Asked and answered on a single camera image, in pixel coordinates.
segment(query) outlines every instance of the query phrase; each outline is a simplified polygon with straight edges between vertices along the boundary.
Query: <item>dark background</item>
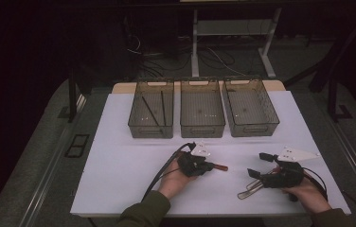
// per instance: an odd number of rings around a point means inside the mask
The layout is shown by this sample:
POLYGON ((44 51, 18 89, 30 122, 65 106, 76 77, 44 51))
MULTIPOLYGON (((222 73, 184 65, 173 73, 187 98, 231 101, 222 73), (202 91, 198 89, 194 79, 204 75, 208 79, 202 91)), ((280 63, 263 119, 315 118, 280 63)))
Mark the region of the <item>dark background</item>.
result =
MULTIPOLYGON (((190 11, 176 10, 158 17, 136 13, 129 31, 121 23, 123 14, 65 12, 54 10, 46 1, 0 1, 0 193, 48 100, 70 73, 80 90, 90 93, 93 86, 134 77, 134 63, 126 51, 129 32, 154 39, 152 44, 167 41, 169 48, 177 35, 191 36, 190 11)), ((209 12, 204 17, 215 15, 209 12)), ((335 38, 343 30, 344 18, 352 18, 349 10, 284 8, 276 36, 335 38)), ((356 97, 355 58, 356 41, 336 72, 356 97)))

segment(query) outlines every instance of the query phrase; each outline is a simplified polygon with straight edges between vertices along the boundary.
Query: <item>gray floor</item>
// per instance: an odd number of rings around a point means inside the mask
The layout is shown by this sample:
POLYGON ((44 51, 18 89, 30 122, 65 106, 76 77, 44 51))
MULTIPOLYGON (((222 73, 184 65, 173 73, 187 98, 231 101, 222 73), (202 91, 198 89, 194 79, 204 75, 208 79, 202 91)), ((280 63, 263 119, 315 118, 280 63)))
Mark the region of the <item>gray floor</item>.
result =
MULTIPOLYGON (((200 42, 202 47, 200 53, 203 56, 203 60, 200 61, 201 76, 238 74, 223 69, 222 64, 216 61, 214 54, 210 54, 205 46, 213 49, 231 69, 267 79, 257 53, 257 47, 261 46, 262 39, 247 38, 235 42, 236 45, 232 45, 232 40, 222 40, 219 41, 219 46, 215 45, 216 41, 200 42)), ((305 43, 306 39, 302 37, 274 40, 269 57, 276 70, 277 79, 284 81, 320 61, 331 45, 311 44, 306 47, 305 43)), ((152 68, 151 73, 142 71, 139 77, 157 75, 190 77, 188 57, 189 53, 183 53, 178 59, 152 58, 152 63, 145 61, 145 64, 152 68)), ((338 104, 347 106, 353 118, 341 119, 338 124, 335 124, 326 112, 327 89, 322 93, 311 93, 308 89, 311 79, 312 76, 302 79, 287 90, 292 91, 313 139, 340 189, 345 190, 356 200, 356 174, 345 155, 347 148, 337 132, 340 129, 351 147, 356 150, 356 101, 346 88, 340 86, 338 104)), ((62 118, 60 115, 62 108, 68 106, 67 81, 61 84, 49 101, 42 120, 0 196, 0 226, 91 226, 86 218, 73 216, 69 210, 96 133, 102 108, 110 91, 111 88, 107 87, 95 88, 90 96, 85 96, 74 122, 67 123, 67 118, 62 118), (63 154, 75 134, 89 134, 89 142, 82 157, 65 158, 63 154)), ((356 226, 356 204, 347 197, 346 201, 356 226)), ((311 226, 308 217, 264 218, 263 220, 268 227, 311 226)), ((94 222, 98 227, 113 226, 115 220, 95 218, 94 222)))

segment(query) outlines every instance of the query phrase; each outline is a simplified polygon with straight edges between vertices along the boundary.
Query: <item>metal frame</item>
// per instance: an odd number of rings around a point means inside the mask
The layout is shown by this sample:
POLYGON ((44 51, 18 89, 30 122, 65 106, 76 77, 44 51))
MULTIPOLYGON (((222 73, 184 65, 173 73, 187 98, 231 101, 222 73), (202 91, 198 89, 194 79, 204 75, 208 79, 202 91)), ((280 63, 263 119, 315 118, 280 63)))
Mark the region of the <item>metal frame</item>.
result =
MULTIPOLYGON (((275 14, 273 16, 272 23, 268 29, 268 33, 266 36, 266 42, 262 48, 258 49, 258 53, 260 58, 263 62, 264 68, 267 72, 267 76, 270 79, 274 79, 276 77, 276 73, 273 69, 272 64, 270 63, 269 57, 267 56, 269 52, 270 45, 272 43, 273 37, 275 35, 276 27, 278 24, 279 15, 281 13, 281 8, 277 8, 275 14)), ((198 10, 195 9, 193 12, 193 37, 192 37, 192 56, 191 56, 191 63, 192 63, 192 76, 199 77, 199 62, 198 62, 198 10)))
POLYGON ((57 167, 59 162, 61 161, 61 157, 63 152, 65 151, 66 144, 71 138, 71 135, 79 122, 80 113, 83 110, 83 107, 86 103, 86 98, 83 95, 80 95, 78 98, 78 102, 76 104, 77 107, 77 114, 74 121, 71 124, 68 124, 66 128, 63 130, 60 140, 54 150, 54 154, 51 157, 50 162, 45 170, 45 173, 42 179, 39 182, 36 190, 33 193, 33 197, 31 198, 30 204, 27 207, 27 210, 24 213, 24 216, 19 223, 20 227, 25 226, 33 226, 34 221, 36 220, 37 216, 39 215, 40 208, 42 207, 43 202, 45 201, 45 196, 47 191, 50 188, 50 185, 55 177, 57 167))

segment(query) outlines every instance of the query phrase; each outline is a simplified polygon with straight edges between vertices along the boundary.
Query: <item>human hand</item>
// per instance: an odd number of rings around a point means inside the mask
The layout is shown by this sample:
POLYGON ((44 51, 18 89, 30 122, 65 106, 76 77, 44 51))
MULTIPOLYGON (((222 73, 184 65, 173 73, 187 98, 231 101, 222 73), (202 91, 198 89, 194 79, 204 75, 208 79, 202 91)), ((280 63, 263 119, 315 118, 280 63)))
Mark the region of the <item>human hand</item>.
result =
POLYGON ((282 188, 282 190, 297 196, 304 208, 312 214, 331 209, 319 189, 307 178, 304 178, 298 186, 282 188))
POLYGON ((177 160, 174 159, 164 172, 158 191, 167 199, 171 199, 180 193, 185 186, 197 177, 187 177, 180 169, 177 160))

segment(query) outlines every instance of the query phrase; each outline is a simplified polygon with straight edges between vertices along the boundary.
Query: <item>metal rod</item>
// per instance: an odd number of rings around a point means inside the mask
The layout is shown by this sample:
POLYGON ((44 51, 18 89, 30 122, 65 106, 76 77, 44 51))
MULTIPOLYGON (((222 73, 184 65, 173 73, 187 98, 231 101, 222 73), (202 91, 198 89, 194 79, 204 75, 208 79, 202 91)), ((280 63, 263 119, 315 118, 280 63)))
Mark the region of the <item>metal rod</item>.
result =
POLYGON ((250 190, 240 192, 240 193, 238 193, 238 199, 240 199, 240 200, 246 199, 246 198, 252 196, 253 194, 255 194, 255 192, 259 191, 261 188, 263 188, 263 183, 258 184, 257 186, 253 187, 250 190))
POLYGON ((163 119, 164 119, 164 125, 167 126, 166 122, 166 109, 164 107, 164 96, 163 96, 163 91, 161 91, 161 105, 163 107, 163 119))
POLYGON ((253 187, 255 187, 258 183, 260 183, 260 180, 254 180, 252 181, 251 183, 249 183, 248 185, 246 185, 246 189, 250 190, 252 189, 253 187))
POLYGON ((151 111, 151 107, 149 106, 148 102, 146 101, 146 99, 142 96, 142 100, 145 103, 146 107, 148 108, 149 112, 151 113, 151 117, 153 118, 153 120, 155 121, 155 124, 157 124, 157 126, 160 126, 157 122, 157 120, 155 119, 154 114, 151 111))
POLYGON ((261 51, 262 56, 267 56, 267 53, 269 52, 270 44, 272 43, 273 37, 275 36, 275 31, 278 24, 278 18, 280 13, 281 13, 281 8, 277 8, 272 23, 270 24, 269 27, 269 33, 267 35, 266 43, 264 44, 261 51))

